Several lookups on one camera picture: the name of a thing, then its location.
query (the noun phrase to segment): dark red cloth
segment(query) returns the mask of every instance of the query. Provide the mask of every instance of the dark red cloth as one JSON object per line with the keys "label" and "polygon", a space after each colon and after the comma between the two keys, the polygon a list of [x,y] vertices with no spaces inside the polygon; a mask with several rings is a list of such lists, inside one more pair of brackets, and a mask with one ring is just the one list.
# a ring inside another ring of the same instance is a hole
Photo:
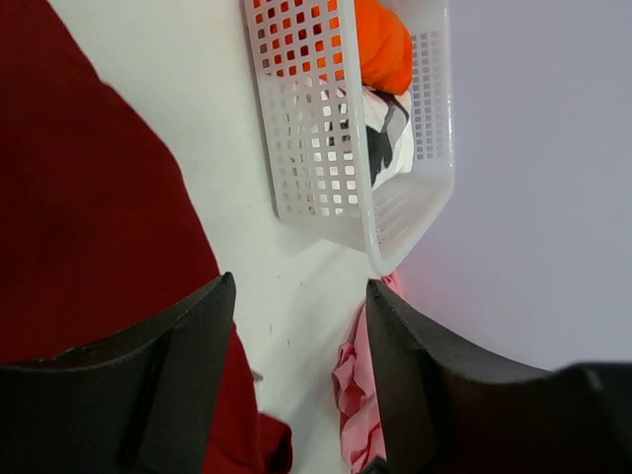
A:
{"label": "dark red cloth", "polygon": [[[173,156],[48,4],[0,0],[0,44],[0,362],[101,339],[217,277]],[[233,329],[204,472],[289,472],[289,438],[258,413]]]}

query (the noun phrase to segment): tabletop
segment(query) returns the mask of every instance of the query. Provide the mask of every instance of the tabletop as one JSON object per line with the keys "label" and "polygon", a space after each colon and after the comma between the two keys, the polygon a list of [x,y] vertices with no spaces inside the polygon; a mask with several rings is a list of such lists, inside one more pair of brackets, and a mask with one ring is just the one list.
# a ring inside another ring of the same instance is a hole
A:
{"label": "tabletop", "polygon": [[260,409],[288,422],[292,472],[347,473],[331,371],[373,273],[365,255],[281,224],[239,0],[51,0],[181,166],[219,265]]}

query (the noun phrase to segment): orange cloth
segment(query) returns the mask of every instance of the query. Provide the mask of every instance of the orange cloth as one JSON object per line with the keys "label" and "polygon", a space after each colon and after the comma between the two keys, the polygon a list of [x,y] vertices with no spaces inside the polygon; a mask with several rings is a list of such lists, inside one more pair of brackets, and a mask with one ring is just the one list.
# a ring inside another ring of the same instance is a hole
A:
{"label": "orange cloth", "polygon": [[[279,11],[269,8],[262,0],[252,0],[258,12],[255,20],[258,25],[263,25],[265,17],[268,18],[270,35],[275,36],[281,33],[280,38],[273,38],[269,45],[263,45],[261,51],[268,51],[269,46],[274,52],[273,60],[266,60],[264,67],[273,68],[273,74],[277,76],[295,76],[299,72],[296,65],[286,61],[294,61],[297,56],[305,57],[300,62],[302,72],[311,72],[312,69],[325,69],[334,67],[335,79],[340,80],[345,77],[343,70],[343,54],[340,51],[342,39],[336,35],[336,30],[340,28],[340,19],[333,17],[327,23],[317,23],[313,28],[303,26],[307,18],[320,17],[324,13],[324,5],[312,6],[308,11],[302,11],[304,0],[293,0],[291,2],[281,2]],[[296,8],[296,15],[289,15],[292,8]],[[338,0],[327,1],[327,11],[338,10]],[[384,8],[378,0],[355,0],[355,22],[357,29],[357,44],[359,50],[360,73],[362,83],[372,86],[380,91],[395,95],[404,94],[413,80],[413,43],[408,30],[401,20],[392,11]],[[291,32],[292,27],[298,29],[296,34]],[[267,30],[260,29],[258,35],[260,39],[266,36]],[[328,31],[331,44],[327,44],[322,39],[323,31]],[[314,38],[312,44],[308,39]],[[331,57],[326,54],[333,51]],[[319,74],[324,81],[333,80],[326,73]]]}

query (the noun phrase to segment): white plastic basket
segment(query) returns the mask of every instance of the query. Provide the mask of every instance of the white plastic basket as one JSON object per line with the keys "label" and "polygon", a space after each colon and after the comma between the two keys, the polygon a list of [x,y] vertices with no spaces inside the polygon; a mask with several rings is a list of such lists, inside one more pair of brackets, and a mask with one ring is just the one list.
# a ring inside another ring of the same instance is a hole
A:
{"label": "white plastic basket", "polygon": [[416,157],[411,173],[376,190],[353,0],[338,0],[335,11],[327,0],[244,1],[279,218],[365,252],[377,273],[391,273],[454,186],[447,0],[382,1],[413,38]]}

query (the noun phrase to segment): pink cloth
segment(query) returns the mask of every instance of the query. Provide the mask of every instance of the pink cloth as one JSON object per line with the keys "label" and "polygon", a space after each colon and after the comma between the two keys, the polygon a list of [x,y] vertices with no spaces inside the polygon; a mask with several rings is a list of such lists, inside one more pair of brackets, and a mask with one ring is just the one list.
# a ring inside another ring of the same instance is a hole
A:
{"label": "pink cloth", "polygon": [[[404,296],[397,272],[382,281]],[[352,473],[357,474],[376,456],[386,459],[368,345],[366,302],[359,309],[347,341],[340,346],[333,375],[336,404],[341,413],[341,452]]]}

